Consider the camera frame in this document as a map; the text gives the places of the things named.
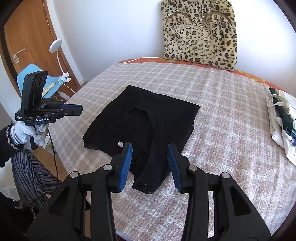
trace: leopard print pillow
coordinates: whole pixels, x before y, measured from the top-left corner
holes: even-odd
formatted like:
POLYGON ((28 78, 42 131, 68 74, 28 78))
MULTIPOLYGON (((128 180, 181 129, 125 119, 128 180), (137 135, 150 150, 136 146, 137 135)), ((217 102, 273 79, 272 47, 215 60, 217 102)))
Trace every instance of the leopard print pillow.
POLYGON ((164 58, 234 71, 237 35, 226 0, 163 0, 164 58))

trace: bracelet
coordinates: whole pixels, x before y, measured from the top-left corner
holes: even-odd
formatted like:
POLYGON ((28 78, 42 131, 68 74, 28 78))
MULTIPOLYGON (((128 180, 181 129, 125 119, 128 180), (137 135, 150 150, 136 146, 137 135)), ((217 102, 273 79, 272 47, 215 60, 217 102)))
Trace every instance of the bracelet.
POLYGON ((21 149, 17 148, 14 144, 13 144, 13 141, 11 140, 10 138, 10 135, 9 135, 9 132, 10 132, 10 128, 14 125, 14 123, 11 123, 7 129, 6 129, 6 139, 8 141, 8 144, 13 148, 15 149, 16 151, 20 151, 21 149))

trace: clothing tag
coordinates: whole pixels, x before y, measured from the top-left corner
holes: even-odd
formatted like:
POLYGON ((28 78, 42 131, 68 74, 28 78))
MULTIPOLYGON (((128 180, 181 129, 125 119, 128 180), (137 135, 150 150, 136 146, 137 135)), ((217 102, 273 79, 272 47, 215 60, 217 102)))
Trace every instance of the clothing tag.
POLYGON ((118 142, 118 146, 120 146, 121 148, 123 147, 123 142, 118 142))

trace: blue chair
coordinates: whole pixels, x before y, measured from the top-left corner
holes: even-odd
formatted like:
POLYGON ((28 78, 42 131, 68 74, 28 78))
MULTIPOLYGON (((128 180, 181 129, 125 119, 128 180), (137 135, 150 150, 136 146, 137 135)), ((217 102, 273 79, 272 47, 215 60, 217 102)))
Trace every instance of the blue chair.
MULTIPOLYGON (((30 73, 34 73, 34 72, 37 72, 37 71, 40 71, 42 69, 40 69, 38 66, 34 65, 34 64, 29 64, 27 67, 25 67, 17 76, 17 85, 19 87, 19 90, 20 90, 20 94, 22 95, 22 87, 24 85, 24 79, 25 79, 25 76, 27 74, 30 74, 30 73)), ((57 92, 57 90, 61 87, 62 83, 59 83, 58 80, 59 80, 60 76, 58 77, 51 77, 51 76, 47 76, 47 79, 46 79, 46 83, 45 83, 45 86, 44 86, 44 89, 50 85, 52 82, 55 82, 55 85, 43 96, 43 98, 51 98, 55 92, 57 92)))

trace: pink and white checkered blanket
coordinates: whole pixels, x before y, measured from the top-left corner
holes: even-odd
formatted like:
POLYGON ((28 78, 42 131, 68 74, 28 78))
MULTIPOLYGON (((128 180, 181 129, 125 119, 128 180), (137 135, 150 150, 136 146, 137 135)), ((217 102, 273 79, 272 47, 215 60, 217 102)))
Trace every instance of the pink and white checkered blanket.
MULTIPOLYGON (((110 162, 104 152, 86 149, 82 136, 128 84, 201 106, 182 155, 205 172, 229 172, 275 232, 296 201, 296 166, 271 138, 268 86, 228 71, 179 64, 114 64, 68 101, 83 105, 81 116, 50 126, 66 170, 84 174, 110 162)), ((180 240, 188 195, 177 192, 172 175, 151 195, 132 189, 132 182, 129 174, 123 192, 112 194, 116 229, 132 240, 180 240)))

